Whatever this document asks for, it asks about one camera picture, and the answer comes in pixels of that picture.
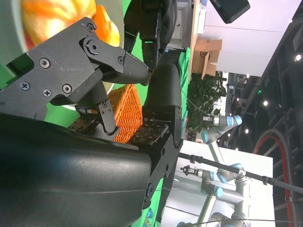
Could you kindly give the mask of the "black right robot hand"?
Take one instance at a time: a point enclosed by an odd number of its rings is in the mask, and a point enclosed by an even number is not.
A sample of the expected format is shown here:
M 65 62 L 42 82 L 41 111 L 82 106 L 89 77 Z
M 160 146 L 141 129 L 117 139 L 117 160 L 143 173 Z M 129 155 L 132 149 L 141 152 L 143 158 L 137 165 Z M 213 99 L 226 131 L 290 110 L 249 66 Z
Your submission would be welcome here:
M 8 64 L 0 92 L 0 224 L 128 227 L 174 166 L 181 88 L 171 63 L 150 70 L 101 41 L 83 18 Z M 103 82 L 148 86 L 126 143 Z

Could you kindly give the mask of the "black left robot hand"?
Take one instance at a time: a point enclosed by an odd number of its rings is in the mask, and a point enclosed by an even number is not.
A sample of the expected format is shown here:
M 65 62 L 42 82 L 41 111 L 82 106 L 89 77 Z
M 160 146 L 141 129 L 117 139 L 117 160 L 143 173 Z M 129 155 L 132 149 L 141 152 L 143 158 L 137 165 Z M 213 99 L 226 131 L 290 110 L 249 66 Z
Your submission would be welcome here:
M 132 0 L 124 16 L 124 49 L 131 53 L 139 35 L 143 62 L 154 69 L 172 39 L 177 15 L 176 0 Z

